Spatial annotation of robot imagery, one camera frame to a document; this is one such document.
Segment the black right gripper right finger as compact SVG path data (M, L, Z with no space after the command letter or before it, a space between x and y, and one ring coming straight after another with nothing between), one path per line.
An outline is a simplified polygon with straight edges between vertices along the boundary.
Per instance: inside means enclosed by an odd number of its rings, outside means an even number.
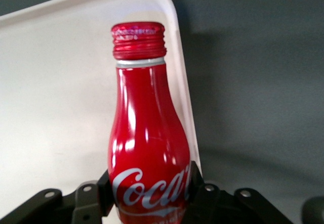
M191 162L189 193L186 223L291 223L254 189L237 189L231 195L206 183L195 161Z

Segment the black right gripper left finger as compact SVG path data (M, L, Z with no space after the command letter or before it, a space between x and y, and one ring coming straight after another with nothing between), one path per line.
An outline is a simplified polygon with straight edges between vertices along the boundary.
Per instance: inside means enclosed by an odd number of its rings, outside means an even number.
M97 181L82 183L63 196L59 189L45 189L1 219L1 223L102 223L114 205L105 171Z

